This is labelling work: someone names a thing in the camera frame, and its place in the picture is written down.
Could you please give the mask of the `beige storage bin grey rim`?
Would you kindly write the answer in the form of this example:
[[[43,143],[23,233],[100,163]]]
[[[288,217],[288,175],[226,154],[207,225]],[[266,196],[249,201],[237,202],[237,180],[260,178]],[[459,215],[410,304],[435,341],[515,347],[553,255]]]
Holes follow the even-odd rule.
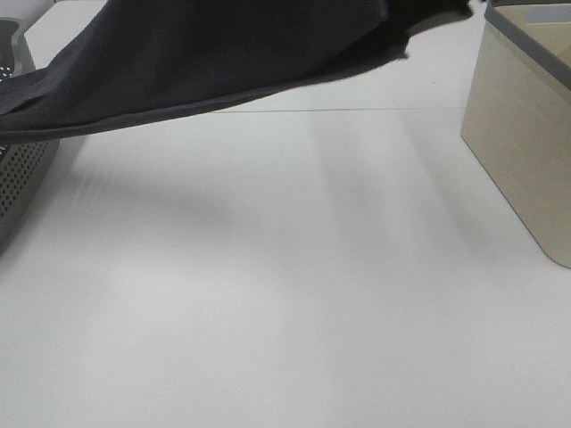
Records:
[[[461,136],[542,252],[570,265],[570,3],[491,1]]]

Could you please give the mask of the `dark grey towel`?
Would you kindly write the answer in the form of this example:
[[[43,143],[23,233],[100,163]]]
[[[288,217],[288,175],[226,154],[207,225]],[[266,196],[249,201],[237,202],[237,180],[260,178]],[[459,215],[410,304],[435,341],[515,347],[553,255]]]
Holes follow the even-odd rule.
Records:
[[[109,1],[43,69],[1,85],[1,141],[84,136],[350,78],[466,1]]]

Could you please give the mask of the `grey perforated basket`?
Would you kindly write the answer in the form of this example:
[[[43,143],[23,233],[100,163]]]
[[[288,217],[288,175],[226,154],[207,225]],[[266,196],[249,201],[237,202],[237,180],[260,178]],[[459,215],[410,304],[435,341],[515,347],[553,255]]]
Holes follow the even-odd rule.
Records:
[[[1,19],[1,83],[35,69],[24,24]],[[21,228],[60,146],[58,140],[1,146],[1,251]]]

